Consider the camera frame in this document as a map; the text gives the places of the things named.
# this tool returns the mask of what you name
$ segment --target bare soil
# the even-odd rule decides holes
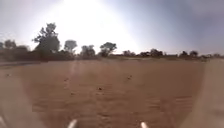
[[[177,128],[191,112],[204,62],[80,60],[16,67],[46,128]]]

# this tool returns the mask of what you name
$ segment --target sky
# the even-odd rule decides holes
[[[0,41],[31,40],[55,22],[61,45],[117,44],[117,53],[152,48],[224,54],[224,0],[0,0]]]

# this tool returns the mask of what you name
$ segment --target sun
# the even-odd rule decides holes
[[[56,23],[62,43],[74,39],[79,46],[93,44],[98,51],[103,43],[113,42],[117,52],[138,51],[122,20],[99,0],[64,0],[52,8],[48,21]]]

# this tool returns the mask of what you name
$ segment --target dry grass field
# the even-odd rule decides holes
[[[46,128],[177,128],[200,91],[204,62],[79,60],[12,68]]]

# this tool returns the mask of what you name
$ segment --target dirt ground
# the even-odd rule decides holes
[[[46,128],[177,128],[191,112],[205,62],[80,60],[19,66],[33,111]]]

